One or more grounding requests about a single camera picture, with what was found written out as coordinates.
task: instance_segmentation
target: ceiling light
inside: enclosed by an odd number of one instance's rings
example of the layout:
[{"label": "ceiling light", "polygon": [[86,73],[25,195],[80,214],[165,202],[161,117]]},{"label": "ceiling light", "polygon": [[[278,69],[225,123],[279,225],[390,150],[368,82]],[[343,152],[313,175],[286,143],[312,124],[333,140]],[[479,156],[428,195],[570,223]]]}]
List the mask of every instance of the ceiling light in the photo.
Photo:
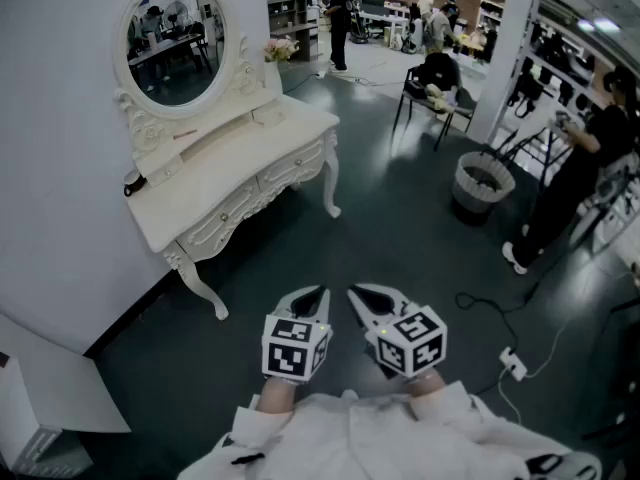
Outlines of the ceiling light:
[{"label": "ceiling light", "polygon": [[585,32],[593,32],[595,30],[591,22],[587,20],[580,20],[578,22],[578,27],[580,27],[580,29],[584,30]]},{"label": "ceiling light", "polygon": [[620,30],[620,27],[609,18],[596,18],[593,23],[603,32],[617,32]]}]

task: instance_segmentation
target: white vase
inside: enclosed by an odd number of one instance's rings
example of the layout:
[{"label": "white vase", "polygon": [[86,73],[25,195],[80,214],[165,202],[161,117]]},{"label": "white vase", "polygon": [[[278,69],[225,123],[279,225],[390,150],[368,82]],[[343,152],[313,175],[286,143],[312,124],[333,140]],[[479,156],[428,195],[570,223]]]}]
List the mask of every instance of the white vase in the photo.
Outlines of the white vase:
[{"label": "white vase", "polygon": [[277,62],[264,63],[264,86],[276,94],[282,94],[282,80]]}]

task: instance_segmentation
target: curved table leg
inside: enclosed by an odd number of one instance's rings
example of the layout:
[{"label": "curved table leg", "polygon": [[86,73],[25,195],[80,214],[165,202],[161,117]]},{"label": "curved table leg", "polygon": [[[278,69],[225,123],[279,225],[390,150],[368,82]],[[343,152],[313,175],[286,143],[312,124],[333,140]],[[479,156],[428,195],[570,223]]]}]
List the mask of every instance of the curved table leg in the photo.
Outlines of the curved table leg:
[{"label": "curved table leg", "polygon": [[331,133],[331,136],[327,139],[325,144],[325,162],[327,164],[327,170],[324,178],[324,207],[329,215],[334,219],[340,217],[342,210],[333,204],[333,194],[336,191],[336,185],[338,184],[338,156],[336,155],[335,146],[338,144],[335,132]]},{"label": "curved table leg", "polygon": [[222,299],[218,297],[216,292],[209,286],[202,282],[200,276],[198,276],[195,263],[191,261],[191,258],[187,256],[187,253],[184,252],[182,247],[176,242],[171,242],[167,248],[162,251],[162,254],[169,265],[171,265],[171,268],[178,271],[184,284],[186,284],[193,293],[203,299],[207,299],[214,305],[218,320],[224,320],[229,316],[229,310],[224,305],[224,302],[222,302]]}]

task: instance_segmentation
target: trash can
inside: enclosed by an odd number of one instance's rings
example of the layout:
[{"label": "trash can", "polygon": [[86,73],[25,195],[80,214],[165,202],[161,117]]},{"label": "trash can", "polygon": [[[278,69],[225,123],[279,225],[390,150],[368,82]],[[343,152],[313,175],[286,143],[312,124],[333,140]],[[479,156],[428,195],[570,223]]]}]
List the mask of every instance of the trash can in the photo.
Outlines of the trash can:
[{"label": "trash can", "polygon": [[462,155],[453,181],[453,212],[466,224],[482,225],[515,187],[511,173],[490,153]]}]

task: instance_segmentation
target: black baseboard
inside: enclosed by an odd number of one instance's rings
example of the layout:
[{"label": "black baseboard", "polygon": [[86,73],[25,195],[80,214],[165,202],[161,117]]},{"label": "black baseboard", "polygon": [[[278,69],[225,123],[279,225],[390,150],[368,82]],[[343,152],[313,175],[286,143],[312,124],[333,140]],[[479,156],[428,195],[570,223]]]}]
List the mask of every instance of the black baseboard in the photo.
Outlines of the black baseboard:
[{"label": "black baseboard", "polygon": [[144,313],[153,302],[160,297],[171,282],[172,277],[175,275],[173,270],[169,271],[160,281],[154,284],[151,289],[140,297],[133,305],[127,309],[124,314],[118,318],[111,327],[109,327],[102,336],[100,336],[96,342],[89,347],[89,349],[83,354],[84,357],[89,359],[96,359],[100,352],[102,352],[109,343],[115,340],[118,335],[124,331],[133,321]]}]

